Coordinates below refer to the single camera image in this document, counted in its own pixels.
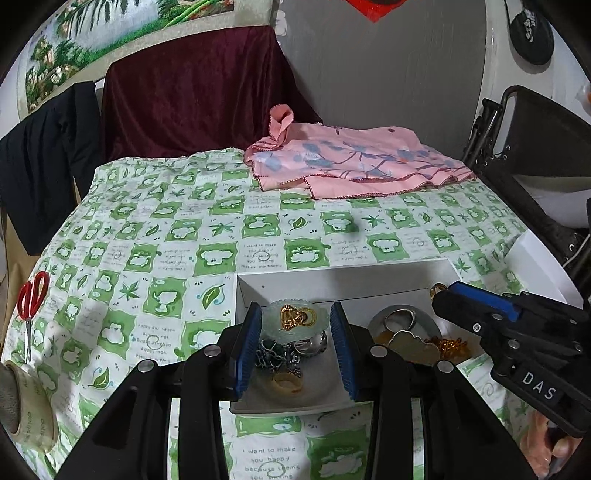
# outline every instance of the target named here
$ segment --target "dark red velvet cloth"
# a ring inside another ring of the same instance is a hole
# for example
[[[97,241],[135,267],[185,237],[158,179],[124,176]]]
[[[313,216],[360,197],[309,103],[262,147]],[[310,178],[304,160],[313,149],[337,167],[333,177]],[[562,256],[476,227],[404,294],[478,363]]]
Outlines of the dark red velvet cloth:
[[[105,80],[107,161],[246,149],[268,135],[269,110],[321,121],[297,89],[271,27],[177,38],[115,62]]]

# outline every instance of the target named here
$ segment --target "landscape painting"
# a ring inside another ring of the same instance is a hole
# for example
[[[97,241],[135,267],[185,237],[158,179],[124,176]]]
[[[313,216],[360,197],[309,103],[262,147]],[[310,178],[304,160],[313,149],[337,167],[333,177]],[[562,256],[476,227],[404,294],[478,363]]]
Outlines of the landscape painting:
[[[107,53],[144,35],[234,10],[234,0],[69,0],[30,43],[27,109]]]

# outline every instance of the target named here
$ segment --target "bed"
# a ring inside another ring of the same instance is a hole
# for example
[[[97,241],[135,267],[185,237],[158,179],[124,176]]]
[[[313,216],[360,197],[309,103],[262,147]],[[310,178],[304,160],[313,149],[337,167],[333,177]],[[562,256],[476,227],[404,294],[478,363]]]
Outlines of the bed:
[[[59,427],[48,454],[21,449],[41,479],[55,475],[140,360],[177,362],[216,341],[233,319],[235,273],[445,257],[465,282],[497,293],[522,289],[504,256],[525,227],[479,180],[390,197],[313,200],[301,190],[260,191],[237,148],[170,157],[126,156],[96,169],[89,194],[34,268],[33,275],[50,273],[51,286],[34,319],[28,365],[24,325],[13,314],[2,360],[39,377]],[[345,232],[327,223],[335,212],[351,220]],[[262,227],[250,228],[253,220]],[[375,238],[399,243],[382,250]],[[295,255],[302,248],[315,255]],[[461,366],[517,439],[530,409],[490,379],[490,368],[486,356]],[[176,479],[173,407],[168,471]],[[421,479],[417,406],[414,414]],[[221,416],[232,479],[363,477],[370,406],[247,419],[224,404]],[[330,460],[342,449],[350,454]]]

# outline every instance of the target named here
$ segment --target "pink floral fabric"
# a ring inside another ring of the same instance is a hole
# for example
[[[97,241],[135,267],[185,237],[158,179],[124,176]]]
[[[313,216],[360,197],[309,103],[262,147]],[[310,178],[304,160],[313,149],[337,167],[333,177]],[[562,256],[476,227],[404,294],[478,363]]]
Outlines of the pink floral fabric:
[[[315,199],[393,195],[474,178],[412,130],[299,124],[287,105],[271,109],[269,136],[247,149],[245,162],[263,190],[307,188]]]

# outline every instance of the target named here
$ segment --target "gray wall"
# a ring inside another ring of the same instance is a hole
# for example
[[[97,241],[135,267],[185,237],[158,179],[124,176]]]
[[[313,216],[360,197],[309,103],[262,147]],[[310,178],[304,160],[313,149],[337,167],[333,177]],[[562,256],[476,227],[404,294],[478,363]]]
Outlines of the gray wall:
[[[325,124],[398,125],[462,155],[482,81],[485,0],[408,0],[377,23],[345,0],[283,0],[279,9],[281,47]]]

